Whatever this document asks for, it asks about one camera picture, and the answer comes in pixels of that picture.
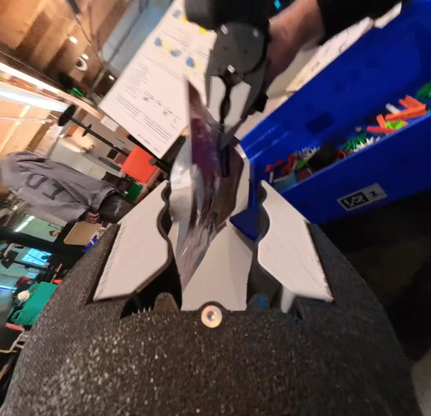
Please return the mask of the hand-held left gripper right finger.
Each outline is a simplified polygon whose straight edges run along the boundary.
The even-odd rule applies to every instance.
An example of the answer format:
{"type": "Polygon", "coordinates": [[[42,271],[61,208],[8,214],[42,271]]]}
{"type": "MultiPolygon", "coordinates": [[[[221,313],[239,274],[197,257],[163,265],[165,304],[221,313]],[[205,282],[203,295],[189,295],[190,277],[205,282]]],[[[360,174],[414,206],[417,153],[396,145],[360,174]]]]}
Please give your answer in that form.
{"type": "Polygon", "coordinates": [[[257,243],[257,262],[281,285],[276,298],[281,311],[287,313],[296,297],[332,303],[310,222],[268,182],[261,181],[259,188],[259,206],[268,225],[257,243]]]}

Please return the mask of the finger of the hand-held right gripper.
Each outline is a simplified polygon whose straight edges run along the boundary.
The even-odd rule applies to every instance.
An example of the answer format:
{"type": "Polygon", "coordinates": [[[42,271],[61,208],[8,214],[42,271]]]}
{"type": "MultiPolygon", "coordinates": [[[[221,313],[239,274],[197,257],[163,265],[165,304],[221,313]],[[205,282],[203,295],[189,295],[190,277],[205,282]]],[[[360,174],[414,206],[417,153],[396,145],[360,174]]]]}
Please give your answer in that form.
{"type": "Polygon", "coordinates": [[[224,118],[224,134],[236,130],[243,122],[243,113],[249,97],[251,86],[247,83],[238,83],[229,93],[228,114],[224,118]]]}
{"type": "Polygon", "coordinates": [[[231,90],[218,76],[211,76],[207,108],[213,119],[218,123],[230,123],[231,90]]]}

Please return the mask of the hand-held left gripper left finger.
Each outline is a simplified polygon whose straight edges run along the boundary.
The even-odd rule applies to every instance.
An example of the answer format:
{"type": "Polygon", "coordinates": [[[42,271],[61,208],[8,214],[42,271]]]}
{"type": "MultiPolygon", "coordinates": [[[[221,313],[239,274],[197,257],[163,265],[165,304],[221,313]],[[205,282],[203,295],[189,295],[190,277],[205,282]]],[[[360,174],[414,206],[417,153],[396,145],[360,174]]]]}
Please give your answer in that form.
{"type": "Polygon", "coordinates": [[[126,298],[148,309],[159,294],[168,293],[181,308],[180,277],[168,237],[170,193],[164,181],[118,223],[94,302],[126,298]]]}

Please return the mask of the printed toy set bag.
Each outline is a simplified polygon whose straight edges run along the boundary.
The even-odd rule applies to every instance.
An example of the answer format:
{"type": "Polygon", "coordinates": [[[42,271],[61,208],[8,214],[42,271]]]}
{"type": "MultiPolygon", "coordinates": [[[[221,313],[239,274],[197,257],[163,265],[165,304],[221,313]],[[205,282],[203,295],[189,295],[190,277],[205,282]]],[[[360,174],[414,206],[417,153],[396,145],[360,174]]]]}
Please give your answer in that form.
{"type": "Polygon", "coordinates": [[[169,212],[182,310],[217,304],[246,309],[252,242],[230,222],[245,209],[250,167],[235,142],[222,154],[200,93],[185,79],[185,142],[173,163],[169,212]]]}

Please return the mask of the large blue plastic bin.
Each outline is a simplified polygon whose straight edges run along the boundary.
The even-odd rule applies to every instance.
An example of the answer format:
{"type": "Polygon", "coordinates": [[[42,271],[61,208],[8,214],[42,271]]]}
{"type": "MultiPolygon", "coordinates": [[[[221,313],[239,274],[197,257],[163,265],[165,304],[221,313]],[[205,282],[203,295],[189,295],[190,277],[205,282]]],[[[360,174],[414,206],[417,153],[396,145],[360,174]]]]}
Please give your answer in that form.
{"type": "MultiPolygon", "coordinates": [[[[248,209],[231,217],[257,238],[257,191],[267,165],[304,148],[342,147],[387,103],[430,81],[431,1],[409,0],[383,29],[371,29],[246,134],[248,209]]],[[[359,214],[430,190],[430,113],[313,173],[281,193],[314,224],[359,214]]]]}

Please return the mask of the person's right hand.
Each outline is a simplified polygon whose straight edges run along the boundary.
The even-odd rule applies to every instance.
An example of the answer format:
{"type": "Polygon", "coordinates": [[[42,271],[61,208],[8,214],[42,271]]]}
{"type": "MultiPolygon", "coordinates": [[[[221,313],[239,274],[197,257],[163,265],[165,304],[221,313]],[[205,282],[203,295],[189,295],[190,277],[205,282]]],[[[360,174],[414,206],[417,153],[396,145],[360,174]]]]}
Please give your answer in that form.
{"type": "Polygon", "coordinates": [[[267,48],[266,86],[288,69],[297,54],[317,44],[325,35],[317,0],[295,0],[270,20],[267,48]]]}

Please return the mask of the light wooden panel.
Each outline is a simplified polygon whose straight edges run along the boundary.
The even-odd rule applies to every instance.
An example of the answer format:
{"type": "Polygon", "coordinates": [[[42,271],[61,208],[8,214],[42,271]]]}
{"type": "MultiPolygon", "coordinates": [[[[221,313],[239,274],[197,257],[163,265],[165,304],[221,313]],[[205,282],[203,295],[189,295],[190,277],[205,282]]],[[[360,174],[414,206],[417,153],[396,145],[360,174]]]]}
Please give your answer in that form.
{"type": "Polygon", "coordinates": [[[102,225],[99,223],[78,222],[64,238],[63,243],[72,246],[87,246],[101,227],[102,225]]]}

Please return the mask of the white instruction sheet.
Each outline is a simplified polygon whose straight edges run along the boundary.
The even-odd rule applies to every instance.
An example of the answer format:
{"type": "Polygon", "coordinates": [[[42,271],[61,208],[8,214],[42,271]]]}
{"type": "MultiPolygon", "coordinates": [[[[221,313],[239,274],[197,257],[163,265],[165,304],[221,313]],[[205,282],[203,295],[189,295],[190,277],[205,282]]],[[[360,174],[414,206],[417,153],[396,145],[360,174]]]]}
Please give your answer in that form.
{"type": "Polygon", "coordinates": [[[186,19],[185,0],[173,0],[100,109],[162,159],[188,125],[185,81],[206,100],[204,74],[215,38],[186,19]]]}

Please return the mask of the red storage basket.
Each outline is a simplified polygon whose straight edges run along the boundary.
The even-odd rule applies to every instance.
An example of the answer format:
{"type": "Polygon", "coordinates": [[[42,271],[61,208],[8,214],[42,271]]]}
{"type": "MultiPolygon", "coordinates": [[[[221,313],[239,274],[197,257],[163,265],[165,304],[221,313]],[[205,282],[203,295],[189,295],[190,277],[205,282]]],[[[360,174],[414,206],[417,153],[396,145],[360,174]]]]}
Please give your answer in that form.
{"type": "Polygon", "coordinates": [[[158,170],[156,165],[151,165],[152,159],[151,154],[135,146],[122,164],[122,171],[139,183],[146,184],[158,170]]]}

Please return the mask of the toy model booklet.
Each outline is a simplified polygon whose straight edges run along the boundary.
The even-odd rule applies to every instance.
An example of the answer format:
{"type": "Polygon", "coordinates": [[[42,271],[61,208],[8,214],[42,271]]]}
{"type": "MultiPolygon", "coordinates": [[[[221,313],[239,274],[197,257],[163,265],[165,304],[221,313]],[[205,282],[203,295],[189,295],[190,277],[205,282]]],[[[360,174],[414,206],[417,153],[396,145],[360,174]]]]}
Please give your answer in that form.
{"type": "Polygon", "coordinates": [[[357,24],[333,36],[323,45],[304,49],[289,67],[290,78],[286,87],[286,96],[291,97],[299,91],[368,31],[373,28],[383,29],[401,13],[401,8],[402,3],[397,3],[379,18],[364,18],[357,24]]]}

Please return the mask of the green tote bag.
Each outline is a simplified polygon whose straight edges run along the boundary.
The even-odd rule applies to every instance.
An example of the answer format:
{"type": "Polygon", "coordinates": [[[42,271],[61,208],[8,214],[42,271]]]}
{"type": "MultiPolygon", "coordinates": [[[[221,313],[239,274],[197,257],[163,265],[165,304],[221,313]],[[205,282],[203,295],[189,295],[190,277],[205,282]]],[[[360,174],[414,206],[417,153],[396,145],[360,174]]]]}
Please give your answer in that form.
{"type": "Polygon", "coordinates": [[[29,289],[29,298],[20,310],[10,316],[9,322],[32,327],[57,286],[55,283],[48,282],[33,284],[29,289]]]}

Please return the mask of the black rod stand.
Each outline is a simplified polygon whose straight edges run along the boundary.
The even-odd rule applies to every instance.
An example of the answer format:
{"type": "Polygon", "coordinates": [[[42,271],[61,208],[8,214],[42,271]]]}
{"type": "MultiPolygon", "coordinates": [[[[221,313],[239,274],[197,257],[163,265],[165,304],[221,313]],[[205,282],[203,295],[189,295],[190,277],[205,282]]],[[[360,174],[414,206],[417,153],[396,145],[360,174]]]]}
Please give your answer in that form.
{"type": "MultiPolygon", "coordinates": [[[[67,107],[67,109],[65,111],[62,112],[62,114],[60,115],[60,117],[58,118],[58,126],[59,127],[64,127],[65,125],[67,125],[69,122],[72,122],[74,124],[76,124],[77,126],[81,127],[83,129],[83,133],[82,133],[82,137],[86,136],[87,134],[90,134],[91,136],[95,137],[96,139],[100,140],[102,143],[104,143],[105,145],[109,146],[111,149],[115,150],[117,153],[119,154],[123,154],[126,157],[128,157],[130,155],[130,153],[124,151],[122,148],[118,147],[117,145],[111,143],[110,141],[106,140],[104,137],[102,137],[100,134],[98,134],[97,132],[95,132],[94,130],[92,130],[92,125],[89,124],[88,126],[85,126],[82,122],[78,121],[75,117],[74,114],[77,110],[77,106],[76,105],[70,105],[67,107]]],[[[153,156],[151,156],[152,160],[150,160],[150,164],[151,165],[156,165],[158,168],[160,168],[163,172],[170,174],[171,172],[171,165],[169,165],[166,161],[162,160],[162,159],[158,159],[158,158],[154,158],[153,156]]]]}

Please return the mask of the pile of plastic construction pieces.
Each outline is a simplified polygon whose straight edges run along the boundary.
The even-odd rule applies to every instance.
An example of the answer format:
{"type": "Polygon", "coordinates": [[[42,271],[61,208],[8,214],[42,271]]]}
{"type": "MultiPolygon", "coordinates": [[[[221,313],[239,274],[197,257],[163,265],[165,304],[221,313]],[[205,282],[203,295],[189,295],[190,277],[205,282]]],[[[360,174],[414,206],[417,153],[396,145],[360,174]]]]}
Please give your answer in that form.
{"type": "Polygon", "coordinates": [[[379,115],[367,117],[367,126],[356,126],[355,136],[296,150],[285,158],[268,164],[265,180],[277,191],[292,187],[430,113],[430,99],[431,83],[427,82],[419,88],[416,95],[405,95],[398,100],[397,105],[387,103],[379,115]]]}

